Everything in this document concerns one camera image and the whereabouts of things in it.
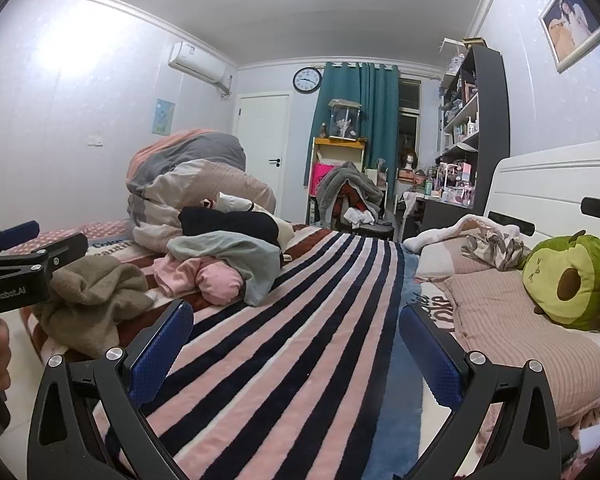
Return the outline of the brown knit sweater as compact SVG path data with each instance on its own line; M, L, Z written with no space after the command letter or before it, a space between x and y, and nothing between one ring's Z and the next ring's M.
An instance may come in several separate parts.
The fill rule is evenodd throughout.
M90 358L117 347L117 325L152 308L145 274L111 256L84 256L53 273L50 296L33 306L47 336Z

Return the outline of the chair with grey clothes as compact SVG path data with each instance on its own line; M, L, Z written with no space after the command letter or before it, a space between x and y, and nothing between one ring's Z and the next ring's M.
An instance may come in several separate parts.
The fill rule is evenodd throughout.
M325 229L381 240L393 237L393 223L386 218L386 191L353 162L329 170L317 185L315 200Z

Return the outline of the pink knitted pillow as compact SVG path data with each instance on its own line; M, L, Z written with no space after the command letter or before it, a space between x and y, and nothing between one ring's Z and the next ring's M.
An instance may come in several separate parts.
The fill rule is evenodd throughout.
M452 304L455 336L492 363L542 364L562 427L600 408L600 332L570 330L534 312L517 271L444 276L436 285Z

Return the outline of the green avocado plush toy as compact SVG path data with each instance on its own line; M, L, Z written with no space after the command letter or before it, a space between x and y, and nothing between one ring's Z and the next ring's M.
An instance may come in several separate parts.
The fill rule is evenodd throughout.
M600 238L581 230L543 240L521 271L535 313L570 330L600 330Z

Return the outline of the crumpled floral pink blanket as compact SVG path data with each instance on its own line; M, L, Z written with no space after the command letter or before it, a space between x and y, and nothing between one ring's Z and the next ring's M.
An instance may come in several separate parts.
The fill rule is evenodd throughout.
M446 228L422 231L403 245L419 256L417 274L422 278L513 270L529 253L518 226L475 214L465 214Z

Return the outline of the pink garment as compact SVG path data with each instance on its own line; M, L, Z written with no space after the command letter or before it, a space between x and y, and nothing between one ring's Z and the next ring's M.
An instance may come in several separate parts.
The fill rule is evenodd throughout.
M231 266L214 257L178 260L174 255L157 258L152 275L168 297L200 292L214 306L224 307L239 297L244 286L242 276Z

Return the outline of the black desk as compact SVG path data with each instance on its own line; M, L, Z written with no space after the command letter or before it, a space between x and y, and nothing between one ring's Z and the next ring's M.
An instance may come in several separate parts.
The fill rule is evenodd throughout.
M429 229L442 229L452 226L465 214L484 213L484 206L465 207L456 203L445 203L433 197L417 194L411 200L412 208L406 210L407 202L400 199L396 218L400 221L398 229L398 240L403 242L407 238L416 236L420 232Z

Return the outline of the grey-green garment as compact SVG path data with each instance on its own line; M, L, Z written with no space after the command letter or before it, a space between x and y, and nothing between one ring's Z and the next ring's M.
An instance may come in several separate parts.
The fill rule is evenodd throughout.
M166 243L178 260L213 257L236 270L245 284L244 301L257 307L271 290L282 264L282 250L275 244L242 233L214 231L181 235Z

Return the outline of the white bed headboard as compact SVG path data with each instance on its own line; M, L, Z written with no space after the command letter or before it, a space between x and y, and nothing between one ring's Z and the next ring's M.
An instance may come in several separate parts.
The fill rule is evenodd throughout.
M486 212L533 224L531 245L580 230L600 238L600 218L581 210L585 198L600 200L600 141L502 159Z

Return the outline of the mannequin head with wig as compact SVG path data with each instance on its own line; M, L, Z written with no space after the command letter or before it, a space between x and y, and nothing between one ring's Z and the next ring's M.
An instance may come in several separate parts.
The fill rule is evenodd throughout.
M418 167L418 155L412 148L404 148L399 155L400 168L415 171Z

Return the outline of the black bookshelf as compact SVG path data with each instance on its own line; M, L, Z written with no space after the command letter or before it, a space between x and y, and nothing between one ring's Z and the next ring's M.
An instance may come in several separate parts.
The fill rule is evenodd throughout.
M436 162L463 170L460 182L470 186L467 206L477 214L486 208L498 163L510 154L510 121L502 55L473 44L452 58L439 90Z

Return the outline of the glass display case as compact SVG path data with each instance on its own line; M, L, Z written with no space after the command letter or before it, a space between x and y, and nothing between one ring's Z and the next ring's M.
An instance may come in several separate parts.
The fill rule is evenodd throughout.
M332 139L355 142L360 134L362 105L358 102L331 99L328 136Z

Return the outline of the white wall switch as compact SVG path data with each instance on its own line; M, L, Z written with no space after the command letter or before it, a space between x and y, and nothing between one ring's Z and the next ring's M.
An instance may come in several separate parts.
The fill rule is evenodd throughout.
M86 145L90 148L102 148L104 141L101 136L89 136L86 140Z

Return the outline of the blue wall poster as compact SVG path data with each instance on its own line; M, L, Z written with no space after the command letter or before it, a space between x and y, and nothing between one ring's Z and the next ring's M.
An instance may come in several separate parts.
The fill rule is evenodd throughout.
M175 104L170 101L158 99L155 106L154 120L151 133L157 136L168 136L172 130Z

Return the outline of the round black wall clock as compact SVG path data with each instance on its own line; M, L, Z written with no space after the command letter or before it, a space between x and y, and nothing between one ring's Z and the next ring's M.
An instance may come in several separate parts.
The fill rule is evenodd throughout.
M292 77L294 90L302 94L311 94L320 88L322 73L318 68L308 66L298 70Z

